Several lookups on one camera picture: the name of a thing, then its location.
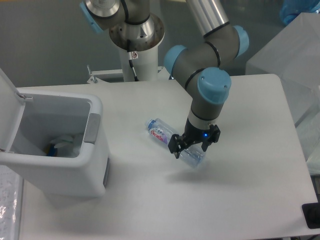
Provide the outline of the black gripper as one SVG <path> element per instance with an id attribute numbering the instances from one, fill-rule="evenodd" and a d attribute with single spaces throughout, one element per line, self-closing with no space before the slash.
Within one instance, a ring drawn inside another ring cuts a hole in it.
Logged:
<path id="1" fill-rule="evenodd" d="M 201 144 L 204 152 L 212 143 L 217 143 L 221 131 L 217 124 L 205 122 L 203 125 L 199 121 L 194 122 L 189 117 L 186 120 L 184 133 L 182 135 L 173 134 L 168 143 L 168 149 L 171 154 L 178 159 L 181 152 L 192 145 Z"/>

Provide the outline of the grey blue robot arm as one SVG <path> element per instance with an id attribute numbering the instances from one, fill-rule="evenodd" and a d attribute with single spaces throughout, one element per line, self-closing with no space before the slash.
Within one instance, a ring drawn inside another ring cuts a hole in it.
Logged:
<path id="1" fill-rule="evenodd" d="M 165 30 L 163 22 L 150 11 L 148 0 L 83 0 L 80 9 L 96 33 L 108 31 L 119 50 L 126 82 L 157 78 L 157 52 Z M 167 72 L 192 97 L 184 133 L 174 134 L 168 143 L 178 158 L 183 150 L 201 145 L 206 151 L 218 142 L 216 119 L 229 96 L 231 78 L 221 66 L 242 55 L 249 37 L 241 26 L 233 26 L 218 0 L 189 0 L 204 42 L 193 49 L 172 47 L 163 64 Z"/>

